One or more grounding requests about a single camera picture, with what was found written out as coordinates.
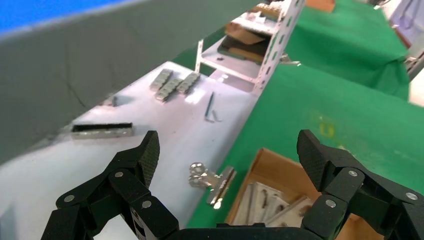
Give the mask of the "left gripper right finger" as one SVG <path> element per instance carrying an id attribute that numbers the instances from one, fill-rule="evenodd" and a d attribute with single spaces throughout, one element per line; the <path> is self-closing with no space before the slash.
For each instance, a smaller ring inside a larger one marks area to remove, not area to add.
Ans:
<path id="1" fill-rule="evenodd" d="M 308 129 L 299 132 L 296 150 L 320 193 L 303 217 L 303 229 L 334 240 L 356 215 L 386 240 L 423 239 L 422 194 L 373 173 L 346 150 L 321 144 Z"/>

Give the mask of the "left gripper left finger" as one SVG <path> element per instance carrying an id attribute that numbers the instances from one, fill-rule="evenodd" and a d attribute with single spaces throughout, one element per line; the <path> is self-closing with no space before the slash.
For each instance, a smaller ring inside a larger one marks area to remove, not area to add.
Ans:
<path id="1" fill-rule="evenodd" d="M 42 239 L 91 240 L 121 216 L 140 240 L 170 240 L 179 222 L 149 190 L 159 154 L 155 130 L 140 145 L 119 151 L 102 173 L 56 200 Z"/>

